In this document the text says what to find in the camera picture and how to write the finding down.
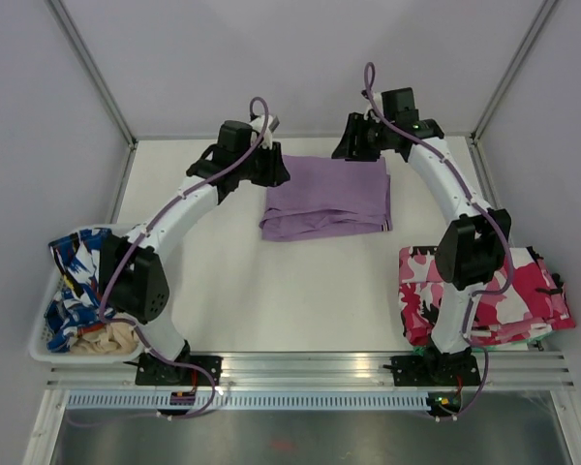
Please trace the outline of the purple trousers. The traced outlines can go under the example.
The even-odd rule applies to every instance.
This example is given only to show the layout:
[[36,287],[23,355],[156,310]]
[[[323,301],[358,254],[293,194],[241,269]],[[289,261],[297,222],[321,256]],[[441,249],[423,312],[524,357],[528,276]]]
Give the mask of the purple trousers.
[[272,242],[389,232],[390,175],[384,159],[349,162],[283,157],[290,180],[266,191],[261,238]]

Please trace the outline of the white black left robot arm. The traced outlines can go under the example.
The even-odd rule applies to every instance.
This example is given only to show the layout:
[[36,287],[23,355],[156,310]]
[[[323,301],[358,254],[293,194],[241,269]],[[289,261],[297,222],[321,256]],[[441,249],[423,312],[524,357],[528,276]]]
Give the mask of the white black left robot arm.
[[151,218],[122,235],[110,234],[103,243],[99,317],[106,322],[107,310],[114,310],[114,320],[135,331],[144,355],[172,385],[201,371],[167,309],[166,261],[197,221],[241,182],[278,187],[289,181],[281,144],[273,138],[278,125],[277,117],[266,115],[251,115],[247,123],[225,121],[216,142],[190,165],[171,199]]

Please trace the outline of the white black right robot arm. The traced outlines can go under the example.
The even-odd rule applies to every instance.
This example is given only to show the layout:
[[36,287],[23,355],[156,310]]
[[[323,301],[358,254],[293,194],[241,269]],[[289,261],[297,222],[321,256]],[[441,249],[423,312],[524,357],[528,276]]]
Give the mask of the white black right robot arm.
[[393,150],[428,187],[447,222],[435,252],[444,282],[437,322],[419,355],[394,356],[385,365],[397,387],[481,384],[471,339],[479,298],[494,274],[510,264],[510,215],[472,187],[450,153],[439,124],[422,119],[411,88],[362,92],[369,107],[349,115],[335,159],[375,162]]

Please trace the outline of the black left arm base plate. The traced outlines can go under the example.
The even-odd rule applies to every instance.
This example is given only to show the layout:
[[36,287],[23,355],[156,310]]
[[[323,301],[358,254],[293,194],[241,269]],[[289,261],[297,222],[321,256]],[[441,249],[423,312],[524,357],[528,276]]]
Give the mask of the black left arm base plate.
[[[215,384],[218,384],[222,374],[221,356],[191,355],[188,363],[206,370]],[[210,387],[208,378],[198,370],[176,367],[161,362],[157,358],[143,354],[138,359],[138,369],[135,378],[137,386],[153,387]]]

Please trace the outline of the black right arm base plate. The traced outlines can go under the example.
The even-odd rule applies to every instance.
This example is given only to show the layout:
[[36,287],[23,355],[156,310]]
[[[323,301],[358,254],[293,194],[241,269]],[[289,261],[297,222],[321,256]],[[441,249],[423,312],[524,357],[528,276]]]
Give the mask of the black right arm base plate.
[[392,356],[382,366],[396,387],[478,387],[481,377],[474,356]]

